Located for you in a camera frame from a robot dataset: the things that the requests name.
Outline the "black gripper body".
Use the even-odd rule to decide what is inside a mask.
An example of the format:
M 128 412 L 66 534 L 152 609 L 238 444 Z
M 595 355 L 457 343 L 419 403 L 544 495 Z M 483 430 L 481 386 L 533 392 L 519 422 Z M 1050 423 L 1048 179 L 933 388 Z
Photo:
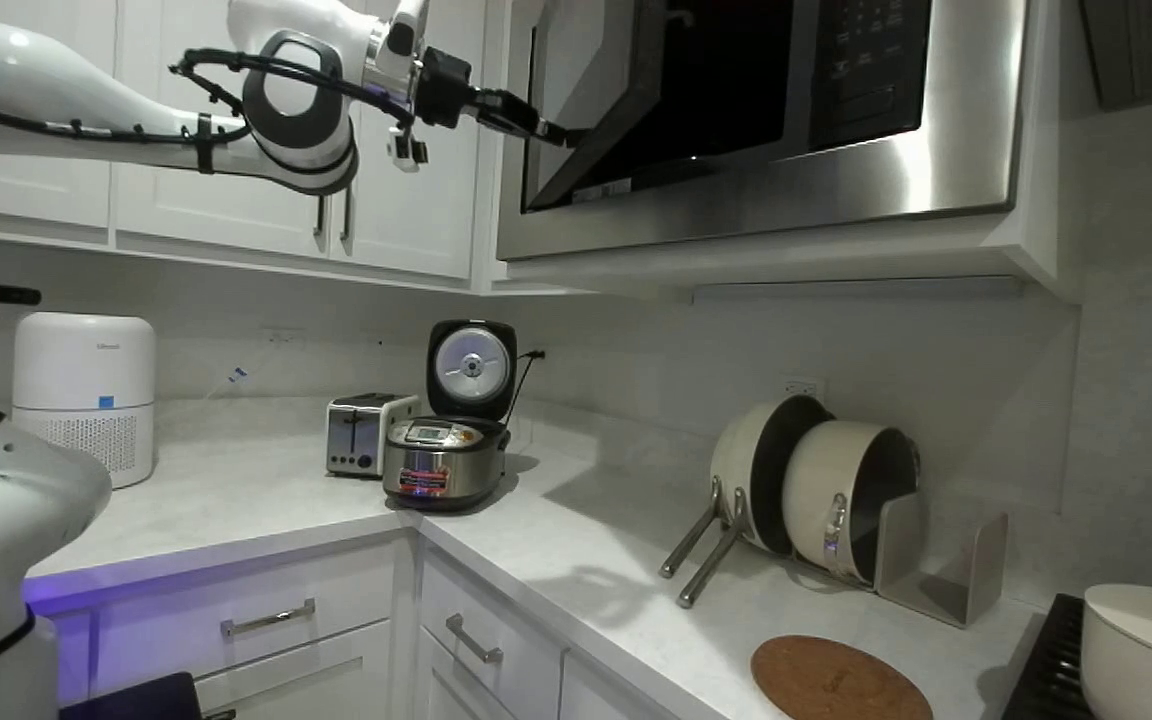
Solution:
M 529 137 L 536 129 L 536 110 L 504 89 L 474 89 L 471 64 L 429 49 L 419 58 L 416 116 L 425 126 L 457 129 L 474 116 L 483 129 Z

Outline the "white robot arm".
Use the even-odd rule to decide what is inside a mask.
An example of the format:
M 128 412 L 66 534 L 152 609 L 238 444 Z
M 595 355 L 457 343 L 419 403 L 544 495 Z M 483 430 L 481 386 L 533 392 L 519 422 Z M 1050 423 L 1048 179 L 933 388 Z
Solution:
M 226 0 L 226 41 L 192 44 L 170 71 L 192 110 L 138 94 L 37 30 L 0 21 L 0 157 L 108 159 L 267 179 L 336 196 L 361 170 L 352 113 L 382 113 L 398 137 L 474 120 L 490 133 L 572 143 L 574 133 L 471 64 L 429 44 L 429 0 L 372 16 L 349 0 Z M 111 471 L 45 439 L 0 409 L 0 720 L 58 720 L 51 625 L 29 606 L 37 565 L 108 508 Z

